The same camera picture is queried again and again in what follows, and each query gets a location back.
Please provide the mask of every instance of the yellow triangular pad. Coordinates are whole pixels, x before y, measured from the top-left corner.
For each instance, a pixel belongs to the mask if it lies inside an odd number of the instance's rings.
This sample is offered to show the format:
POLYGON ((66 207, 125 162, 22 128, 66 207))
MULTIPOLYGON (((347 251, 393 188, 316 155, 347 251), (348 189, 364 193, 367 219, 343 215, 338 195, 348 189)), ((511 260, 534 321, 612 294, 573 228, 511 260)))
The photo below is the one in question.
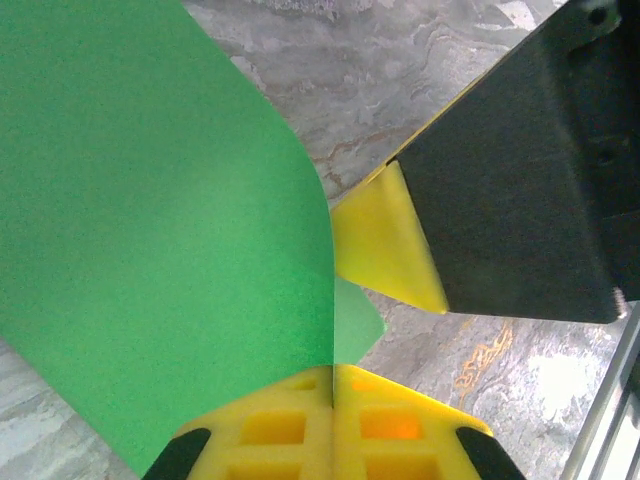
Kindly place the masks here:
POLYGON ((330 479, 332 378, 312 368, 186 424, 176 437, 211 431, 188 480, 330 479))
POLYGON ((336 379, 335 480, 480 480, 456 430, 484 423, 358 367, 336 379))
POLYGON ((331 211, 336 272, 424 310, 447 311, 431 258, 397 161, 385 164, 331 211))

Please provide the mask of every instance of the screw hole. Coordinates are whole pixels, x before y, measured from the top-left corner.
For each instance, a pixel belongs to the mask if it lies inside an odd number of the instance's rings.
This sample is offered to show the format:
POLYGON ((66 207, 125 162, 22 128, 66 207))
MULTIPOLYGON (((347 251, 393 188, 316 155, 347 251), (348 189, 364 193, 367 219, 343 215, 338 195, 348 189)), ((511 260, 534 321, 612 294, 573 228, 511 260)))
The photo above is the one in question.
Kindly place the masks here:
POLYGON ((607 19, 607 9, 603 7, 594 8, 589 13, 589 21, 591 25, 598 26, 607 19))
POLYGON ((598 166, 599 167, 609 167, 613 164, 615 160, 615 153, 611 150, 603 150, 598 155, 598 166))

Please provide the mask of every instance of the gray marble surface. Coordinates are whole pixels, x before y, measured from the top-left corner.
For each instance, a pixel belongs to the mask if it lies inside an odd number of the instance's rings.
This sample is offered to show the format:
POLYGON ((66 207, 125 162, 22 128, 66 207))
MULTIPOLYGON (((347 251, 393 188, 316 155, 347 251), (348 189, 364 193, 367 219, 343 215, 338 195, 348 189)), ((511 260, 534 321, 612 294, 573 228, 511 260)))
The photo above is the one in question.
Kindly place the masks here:
MULTIPOLYGON (((335 202, 561 3, 197 0, 185 7, 289 121, 335 202)), ((558 477, 623 323, 439 317, 370 295, 390 328, 363 367, 485 420, 530 480, 558 477)), ((0 341, 0 479, 133 478, 0 341)))

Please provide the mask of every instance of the green paper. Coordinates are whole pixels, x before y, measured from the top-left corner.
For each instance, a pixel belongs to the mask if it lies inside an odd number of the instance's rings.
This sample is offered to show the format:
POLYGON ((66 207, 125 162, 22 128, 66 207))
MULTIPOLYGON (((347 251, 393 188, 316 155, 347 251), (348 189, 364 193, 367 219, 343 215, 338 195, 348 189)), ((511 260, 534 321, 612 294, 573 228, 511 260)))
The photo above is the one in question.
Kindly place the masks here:
POLYGON ((358 285, 335 280, 335 363, 357 364, 384 334, 386 324, 358 285))
POLYGON ((177 1, 0 8, 0 334, 138 474, 333 360, 320 181, 177 1))

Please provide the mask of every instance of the square hole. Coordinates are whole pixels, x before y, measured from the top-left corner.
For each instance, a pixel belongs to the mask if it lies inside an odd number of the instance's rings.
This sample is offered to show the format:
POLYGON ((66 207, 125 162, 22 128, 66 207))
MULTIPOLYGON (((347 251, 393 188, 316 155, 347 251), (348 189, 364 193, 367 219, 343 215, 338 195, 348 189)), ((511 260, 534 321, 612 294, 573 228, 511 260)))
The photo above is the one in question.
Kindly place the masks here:
POLYGON ((303 412, 260 412, 247 419, 242 429, 243 445, 293 445, 304 442, 303 412))
POLYGON ((423 438, 420 418, 407 408, 367 408, 360 414, 362 438, 423 438))
POLYGON ((380 455, 366 460, 367 480, 442 480, 431 455, 380 455))
POLYGON ((300 465, 253 463, 229 469, 227 480, 298 480, 300 465))

